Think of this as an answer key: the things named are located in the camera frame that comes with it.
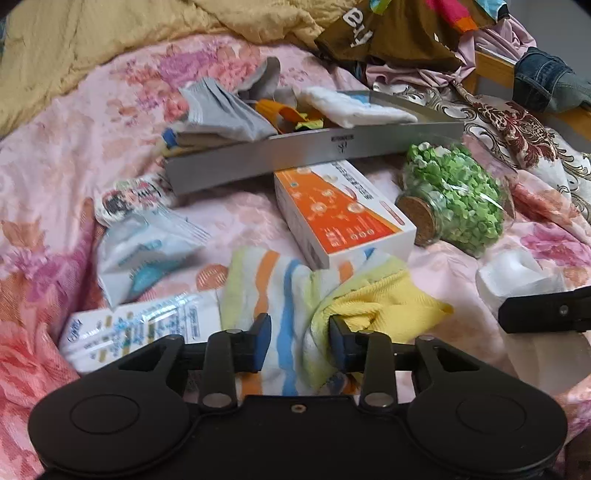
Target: beige blanket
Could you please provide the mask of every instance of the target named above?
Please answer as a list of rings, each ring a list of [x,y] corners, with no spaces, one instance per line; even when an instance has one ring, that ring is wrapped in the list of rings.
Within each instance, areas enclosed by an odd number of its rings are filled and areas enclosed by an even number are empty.
[[[253,43],[314,39],[356,0],[25,0],[8,17],[0,138],[125,50],[231,30]]]

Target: cork lid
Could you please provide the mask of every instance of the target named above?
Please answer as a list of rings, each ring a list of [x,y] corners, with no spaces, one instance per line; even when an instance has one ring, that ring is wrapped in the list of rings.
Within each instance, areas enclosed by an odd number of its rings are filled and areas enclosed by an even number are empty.
[[[402,197],[396,202],[396,206],[417,227],[415,245],[424,247],[428,245],[436,234],[436,223],[431,206],[418,197]]]

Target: gray tray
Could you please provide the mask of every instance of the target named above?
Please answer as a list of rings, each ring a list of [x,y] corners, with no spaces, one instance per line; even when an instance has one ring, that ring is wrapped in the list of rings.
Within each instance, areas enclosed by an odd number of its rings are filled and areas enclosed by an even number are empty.
[[[386,93],[371,90],[345,93],[366,96],[370,103],[411,112],[418,117],[418,123],[310,130],[171,157],[165,168],[174,192],[177,195],[196,192],[285,168],[405,153],[412,144],[435,141],[438,137],[462,139],[464,122],[445,113]]]

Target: gray wall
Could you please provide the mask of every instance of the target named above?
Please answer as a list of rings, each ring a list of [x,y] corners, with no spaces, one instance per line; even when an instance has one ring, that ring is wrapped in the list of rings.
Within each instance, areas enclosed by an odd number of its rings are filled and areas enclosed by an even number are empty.
[[[508,0],[507,4],[539,48],[591,79],[591,15],[574,0]]]

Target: floral bed sheet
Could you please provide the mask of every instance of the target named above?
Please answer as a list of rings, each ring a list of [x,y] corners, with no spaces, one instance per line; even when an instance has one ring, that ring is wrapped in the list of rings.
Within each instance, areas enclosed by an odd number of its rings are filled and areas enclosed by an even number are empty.
[[[47,393],[77,378],[55,342],[69,313],[105,305],[93,262],[103,228],[94,220],[91,198],[116,179],[162,168],[154,144],[165,124],[187,110],[179,86],[211,76],[232,89],[269,55],[281,61],[281,85],[363,88],[349,73],[329,71],[294,46],[257,47],[227,35],[195,35],[98,67],[74,92],[53,100],[0,142],[0,478],[28,480],[43,470],[27,435],[29,412]],[[387,161],[360,166],[396,197],[395,171]],[[520,185],[526,205],[554,208],[554,221],[570,221],[560,202],[553,203],[555,190],[527,178]],[[140,300],[222,286],[232,251],[242,245],[301,257],[269,177],[196,193],[179,211],[203,225],[212,240],[192,265]],[[526,248],[546,268],[561,269],[571,288],[591,283],[591,248],[535,218],[520,215],[489,254]],[[478,262],[439,242],[416,248],[409,265],[419,287],[455,308],[434,333],[511,372],[496,322],[476,291]],[[571,434],[591,423],[589,387],[591,379],[559,399]],[[410,388],[403,390],[410,394]]]

